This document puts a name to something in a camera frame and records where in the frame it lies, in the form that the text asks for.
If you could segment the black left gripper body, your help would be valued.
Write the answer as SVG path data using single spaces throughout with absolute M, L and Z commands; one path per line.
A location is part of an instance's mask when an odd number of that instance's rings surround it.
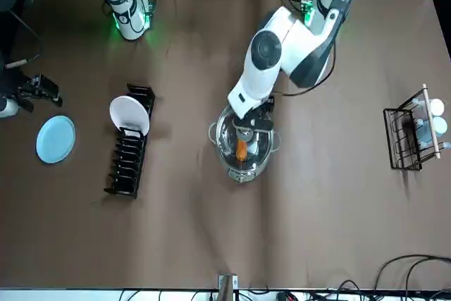
M 273 95 L 270 95 L 262 105 L 257 108 L 249 110 L 244 117 L 244 120 L 253 124 L 259 124 L 262 121 L 269 121 L 275 105 Z

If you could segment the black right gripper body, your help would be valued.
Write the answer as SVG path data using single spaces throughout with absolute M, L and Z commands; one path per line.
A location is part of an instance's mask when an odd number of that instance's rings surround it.
M 27 81 L 19 92 L 35 99 L 59 99 L 59 87 L 42 74 L 37 74 Z

